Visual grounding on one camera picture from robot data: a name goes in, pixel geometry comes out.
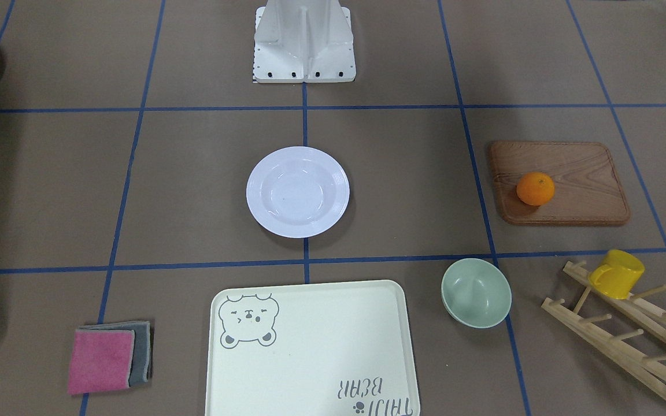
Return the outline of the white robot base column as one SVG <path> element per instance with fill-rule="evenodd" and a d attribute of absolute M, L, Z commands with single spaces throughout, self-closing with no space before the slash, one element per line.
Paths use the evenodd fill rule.
<path fill-rule="evenodd" d="M 357 76 L 352 16 L 338 1 L 268 1 L 256 10 L 256 83 L 348 83 Z"/>

